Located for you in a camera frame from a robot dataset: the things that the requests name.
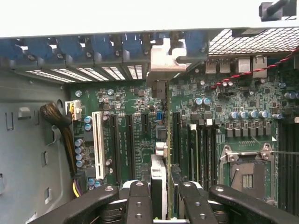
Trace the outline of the long black expansion slot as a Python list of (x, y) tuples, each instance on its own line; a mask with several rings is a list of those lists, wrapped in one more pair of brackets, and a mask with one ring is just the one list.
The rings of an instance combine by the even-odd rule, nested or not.
[(113, 170), (115, 176), (115, 182), (117, 184), (121, 183), (121, 170), (120, 170), (120, 145), (119, 145), (119, 127), (118, 127), (118, 116), (113, 114), (110, 116), (110, 136), (111, 145), (113, 152)]
[(135, 140), (133, 115), (125, 115), (129, 177), (135, 179)]
[(173, 162), (179, 164), (181, 160), (181, 114), (172, 113)]

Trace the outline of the CPU socket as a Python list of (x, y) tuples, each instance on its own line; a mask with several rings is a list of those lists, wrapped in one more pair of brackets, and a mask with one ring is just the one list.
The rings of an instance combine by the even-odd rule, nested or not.
[(218, 165), (218, 183), (277, 205), (276, 159), (272, 145), (262, 143), (255, 148), (233, 150), (222, 147)]

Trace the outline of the white expansion slot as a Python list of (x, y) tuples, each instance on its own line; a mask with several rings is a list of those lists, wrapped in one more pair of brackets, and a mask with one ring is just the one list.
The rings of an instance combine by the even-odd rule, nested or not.
[(92, 112), (93, 119), (93, 144), (95, 155), (96, 178), (104, 179), (106, 175), (105, 168), (105, 150), (104, 136), (102, 126), (102, 112)]

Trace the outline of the short black expansion slot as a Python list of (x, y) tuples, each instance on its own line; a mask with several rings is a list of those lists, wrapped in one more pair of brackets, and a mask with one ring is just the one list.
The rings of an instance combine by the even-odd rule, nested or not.
[(142, 125), (142, 133), (149, 133), (150, 122), (149, 122), (149, 115), (147, 113), (141, 114), (141, 125)]

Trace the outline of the green motherboard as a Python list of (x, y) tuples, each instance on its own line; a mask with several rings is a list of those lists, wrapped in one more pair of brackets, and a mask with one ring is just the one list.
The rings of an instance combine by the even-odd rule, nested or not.
[[(171, 167), (183, 180), (203, 189), (219, 184), (222, 147), (233, 150), (270, 143), (276, 159), (277, 207), (299, 216), (299, 69), (292, 60), (257, 74), (230, 78), (206, 74), (202, 68), (170, 82)], [(125, 115), (132, 114), (135, 179), (144, 175), (158, 142), (166, 141), (163, 103), (144, 81), (72, 84), (72, 100), (82, 108), (73, 123), (78, 174), (77, 192), (104, 183), (122, 187), (131, 181), (128, 168)], [(92, 112), (102, 112), (106, 175), (96, 178)], [(173, 162), (172, 113), (181, 114), (181, 160)], [(149, 133), (142, 133), (141, 114), (149, 115)], [(115, 182), (110, 116), (118, 116), (121, 183)]]

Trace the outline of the open grey PC case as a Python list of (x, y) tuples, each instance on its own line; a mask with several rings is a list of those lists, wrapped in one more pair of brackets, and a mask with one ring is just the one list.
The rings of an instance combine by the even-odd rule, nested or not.
[[(134, 26), (53, 35), (0, 34), (0, 224), (61, 224), (61, 206), (92, 191), (77, 192), (75, 187), (73, 123), (81, 119), (82, 108), (72, 100), (69, 87), (120, 81), (147, 85), (154, 47), (169, 55), (173, 49), (186, 49), (186, 56), (177, 58), (186, 70), (172, 80), (196, 68), (221, 74), (221, 82), (224, 75), (261, 78), (263, 71), (288, 60), (299, 69), (299, 20), (257, 27)], [(161, 219), (162, 181), (151, 172), (151, 167), (160, 171), (154, 156), (143, 167), (141, 179), (122, 187), (100, 186), (121, 190), (134, 181), (146, 182), (152, 224), (189, 224), (179, 213), (178, 200), (178, 184), (189, 180), (172, 167), (172, 216)], [(205, 190), (190, 182), (205, 192), (212, 187)], [(275, 224), (299, 224), (299, 216), (271, 206)]]

